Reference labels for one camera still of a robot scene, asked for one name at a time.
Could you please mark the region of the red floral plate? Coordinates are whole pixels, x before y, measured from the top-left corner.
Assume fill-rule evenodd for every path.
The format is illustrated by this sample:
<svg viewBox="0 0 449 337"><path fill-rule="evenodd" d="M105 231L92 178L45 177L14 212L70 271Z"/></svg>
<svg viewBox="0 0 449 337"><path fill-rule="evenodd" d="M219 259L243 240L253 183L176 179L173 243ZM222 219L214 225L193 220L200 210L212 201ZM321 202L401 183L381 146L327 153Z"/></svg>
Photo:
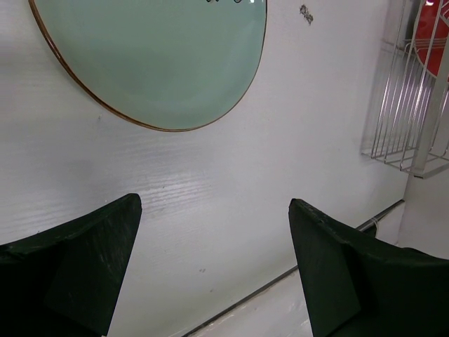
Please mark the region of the red floral plate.
<svg viewBox="0 0 449 337"><path fill-rule="evenodd" d="M415 53L427 72L436 78L448 38L448 1L424 1L415 23Z"/></svg>

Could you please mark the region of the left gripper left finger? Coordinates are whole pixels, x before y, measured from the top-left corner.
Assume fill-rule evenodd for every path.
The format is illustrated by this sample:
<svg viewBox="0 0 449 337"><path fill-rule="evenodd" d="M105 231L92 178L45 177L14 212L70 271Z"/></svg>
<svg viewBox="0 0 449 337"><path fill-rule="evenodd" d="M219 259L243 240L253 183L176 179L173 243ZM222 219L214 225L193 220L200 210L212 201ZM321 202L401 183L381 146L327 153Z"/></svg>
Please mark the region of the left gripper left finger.
<svg viewBox="0 0 449 337"><path fill-rule="evenodd" d="M131 193L1 245L1 335L106 336L141 215Z"/></svg>

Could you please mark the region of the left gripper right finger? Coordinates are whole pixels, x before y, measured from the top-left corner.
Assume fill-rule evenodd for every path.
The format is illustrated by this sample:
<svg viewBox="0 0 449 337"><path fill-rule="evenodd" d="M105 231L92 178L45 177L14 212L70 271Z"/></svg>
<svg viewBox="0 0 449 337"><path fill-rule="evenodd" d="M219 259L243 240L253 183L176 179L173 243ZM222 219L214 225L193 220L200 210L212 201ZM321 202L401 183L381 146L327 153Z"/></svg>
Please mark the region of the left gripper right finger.
<svg viewBox="0 0 449 337"><path fill-rule="evenodd" d="M301 199L288 217L314 336L447 336L448 261L380 241Z"/></svg>

